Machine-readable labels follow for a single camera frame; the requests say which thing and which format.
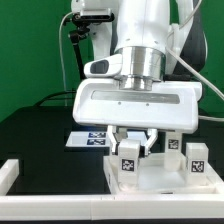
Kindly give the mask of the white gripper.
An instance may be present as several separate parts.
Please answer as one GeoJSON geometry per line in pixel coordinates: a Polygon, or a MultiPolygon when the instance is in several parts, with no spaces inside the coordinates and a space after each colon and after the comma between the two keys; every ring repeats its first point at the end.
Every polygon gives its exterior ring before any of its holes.
{"type": "Polygon", "coordinates": [[[108,126],[112,155],[128,137],[126,128],[148,129],[145,156],[151,153],[158,130],[192,133],[197,129],[201,83],[165,81],[154,82],[149,91],[122,90],[115,79],[121,68],[119,54],[87,63],[86,79],[78,87],[73,107],[76,122],[108,126]]]}

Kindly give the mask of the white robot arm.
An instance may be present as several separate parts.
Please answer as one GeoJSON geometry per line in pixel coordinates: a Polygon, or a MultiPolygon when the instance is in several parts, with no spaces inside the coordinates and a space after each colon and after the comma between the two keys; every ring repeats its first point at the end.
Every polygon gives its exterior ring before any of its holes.
{"type": "Polygon", "coordinates": [[[86,24],[94,60],[75,99],[73,117],[105,126],[117,152],[128,129],[146,130],[148,152],[160,131],[193,133],[202,84],[192,79],[207,59],[199,0],[81,0],[72,11],[86,24]]]}

